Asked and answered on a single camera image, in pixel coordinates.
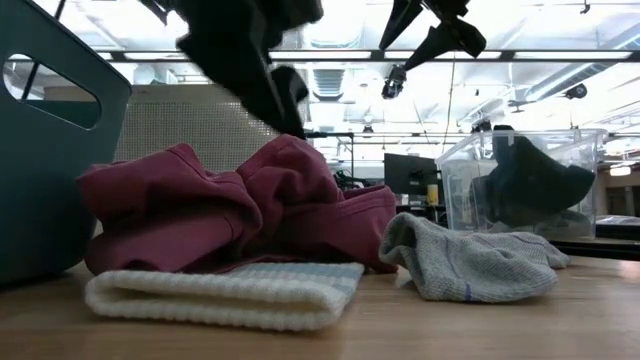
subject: gray sock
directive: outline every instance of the gray sock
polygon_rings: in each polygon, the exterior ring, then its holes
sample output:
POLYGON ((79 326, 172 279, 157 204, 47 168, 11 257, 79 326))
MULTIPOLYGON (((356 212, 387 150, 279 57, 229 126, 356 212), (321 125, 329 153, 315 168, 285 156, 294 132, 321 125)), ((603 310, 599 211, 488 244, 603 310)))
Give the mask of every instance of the gray sock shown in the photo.
POLYGON ((534 234, 462 234, 406 213, 387 226, 380 259, 407 268, 424 299, 490 303, 544 294, 569 264, 534 234))

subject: table surface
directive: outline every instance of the table surface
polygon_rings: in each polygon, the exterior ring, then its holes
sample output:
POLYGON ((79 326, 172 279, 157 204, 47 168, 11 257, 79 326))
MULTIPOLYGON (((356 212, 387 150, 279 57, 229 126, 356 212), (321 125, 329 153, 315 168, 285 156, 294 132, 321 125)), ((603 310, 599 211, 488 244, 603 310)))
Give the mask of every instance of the table surface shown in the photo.
POLYGON ((0 359, 640 359, 640 262, 574 258, 559 277, 544 297, 473 305, 370 275, 336 325, 294 334, 99 318, 79 266, 0 293, 0 359))

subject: pegboard wall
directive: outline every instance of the pegboard wall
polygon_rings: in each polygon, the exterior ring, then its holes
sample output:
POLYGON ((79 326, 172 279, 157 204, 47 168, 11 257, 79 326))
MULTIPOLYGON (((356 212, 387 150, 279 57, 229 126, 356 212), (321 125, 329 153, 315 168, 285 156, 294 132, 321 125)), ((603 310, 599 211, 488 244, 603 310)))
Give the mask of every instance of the pegboard wall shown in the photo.
MULTIPOLYGON (((69 99, 72 88, 47 89, 47 99, 69 99)), ((300 104, 308 121, 308 104, 300 104)), ((216 85, 133 86, 115 160, 132 160, 187 143, 213 172, 235 170, 276 136, 237 98, 216 85)))

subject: red cloth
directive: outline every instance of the red cloth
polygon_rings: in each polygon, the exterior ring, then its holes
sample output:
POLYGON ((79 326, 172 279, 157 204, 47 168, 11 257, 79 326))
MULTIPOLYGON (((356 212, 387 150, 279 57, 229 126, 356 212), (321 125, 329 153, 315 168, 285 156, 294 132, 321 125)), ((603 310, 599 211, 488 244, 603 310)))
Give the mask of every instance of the red cloth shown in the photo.
POLYGON ((193 149, 91 167, 78 178, 104 232, 85 262, 99 274, 138 269, 208 273, 256 261, 360 262, 378 272, 395 215, 386 186, 347 191, 306 142, 281 135, 237 171, 206 171, 193 149))

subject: plastic container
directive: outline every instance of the plastic container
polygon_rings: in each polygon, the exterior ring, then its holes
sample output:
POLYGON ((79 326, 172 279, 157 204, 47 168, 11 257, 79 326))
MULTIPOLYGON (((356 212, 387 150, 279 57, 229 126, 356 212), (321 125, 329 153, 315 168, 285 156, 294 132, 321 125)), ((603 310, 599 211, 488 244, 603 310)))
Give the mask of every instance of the plastic container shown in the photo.
POLYGON ((80 262, 95 219, 75 179, 109 163, 129 83, 30 0, 0 1, 0 62, 25 54, 97 102, 20 101, 0 86, 0 285, 62 272, 80 262), (87 128, 85 119, 98 117, 87 128))
POLYGON ((595 237, 597 152, 604 130, 474 134, 436 160, 452 230, 595 237))

